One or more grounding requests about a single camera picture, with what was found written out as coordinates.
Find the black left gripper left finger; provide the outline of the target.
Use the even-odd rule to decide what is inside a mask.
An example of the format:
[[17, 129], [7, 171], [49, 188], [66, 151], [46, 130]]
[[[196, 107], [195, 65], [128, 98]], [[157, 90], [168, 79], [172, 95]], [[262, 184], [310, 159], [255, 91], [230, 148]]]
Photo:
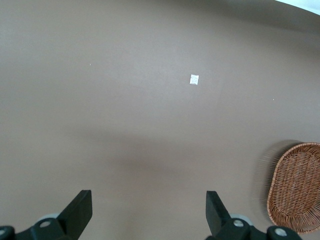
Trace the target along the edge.
[[45, 218], [16, 233], [16, 240], [78, 240], [93, 215], [92, 191], [81, 190], [56, 218]]

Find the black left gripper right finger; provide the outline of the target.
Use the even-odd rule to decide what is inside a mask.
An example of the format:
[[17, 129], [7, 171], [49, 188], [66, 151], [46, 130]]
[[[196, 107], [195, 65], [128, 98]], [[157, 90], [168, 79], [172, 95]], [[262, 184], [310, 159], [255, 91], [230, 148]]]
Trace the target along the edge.
[[262, 232], [244, 219], [231, 217], [216, 191], [206, 192], [205, 216], [211, 232], [208, 240], [299, 240], [293, 230], [270, 226]]

